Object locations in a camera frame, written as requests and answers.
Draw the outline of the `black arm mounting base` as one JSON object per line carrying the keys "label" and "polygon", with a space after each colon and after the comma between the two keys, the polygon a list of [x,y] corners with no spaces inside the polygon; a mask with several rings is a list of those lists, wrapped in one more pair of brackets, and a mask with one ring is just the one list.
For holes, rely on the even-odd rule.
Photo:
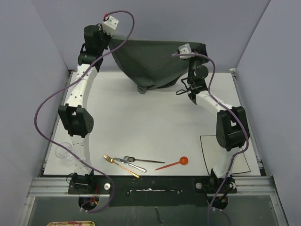
{"label": "black arm mounting base", "polygon": [[237,193],[234,178],[223,183],[212,176],[95,176],[82,183],[70,181],[68,188],[68,194],[80,197],[108,195],[109,207],[206,207],[216,192],[221,199],[214,202],[226,203],[228,194]]}

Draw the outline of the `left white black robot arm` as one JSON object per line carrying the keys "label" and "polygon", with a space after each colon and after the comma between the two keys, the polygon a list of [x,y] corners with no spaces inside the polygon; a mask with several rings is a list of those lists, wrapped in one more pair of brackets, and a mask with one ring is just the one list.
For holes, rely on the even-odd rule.
{"label": "left white black robot arm", "polygon": [[103,60],[99,60],[90,69],[89,66],[108,48],[115,30],[108,26],[89,25],[84,28],[84,40],[78,56],[77,77],[79,82],[71,87],[72,91],[64,105],[58,107],[58,113],[71,138],[72,151],[77,156],[74,172],[89,175],[91,165],[89,152],[89,134],[94,126],[94,119],[87,111],[87,100],[92,83],[99,72]]}

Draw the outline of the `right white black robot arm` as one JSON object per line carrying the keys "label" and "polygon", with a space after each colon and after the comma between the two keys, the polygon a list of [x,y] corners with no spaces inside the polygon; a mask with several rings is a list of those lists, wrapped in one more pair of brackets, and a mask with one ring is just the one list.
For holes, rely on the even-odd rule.
{"label": "right white black robot arm", "polygon": [[196,105],[205,108],[216,119],[216,140],[222,148],[222,156],[217,158],[213,166],[215,177],[210,179],[209,186],[212,191],[219,193],[226,187],[224,178],[231,175],[231,168],[235,160],[235,154],[241,152],[241,148],[248,144],[249,128],[246,112],[242,106],[229,105],[211,92],[211,84],[206,84],[209,75],[207,62],[212,62],[209,57],[191,53],[180,57],[189,61],[188,76],[182,79],[185,86],[183,93],[187,93],[189,99]]}

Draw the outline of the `dark grey cloth placemat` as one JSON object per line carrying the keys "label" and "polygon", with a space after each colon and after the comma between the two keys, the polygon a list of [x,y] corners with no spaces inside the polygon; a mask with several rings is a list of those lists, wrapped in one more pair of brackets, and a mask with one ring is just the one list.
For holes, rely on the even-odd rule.
{"label": "dark grey cloth placemat", "polygon": [[119,69],[131,79],[144,94],[148,90],[171,87],[188,74],[189,61],[173,57],[187,41],[159,41],[126,39],[114,35],[109,48],[123,46],[112,56]]}

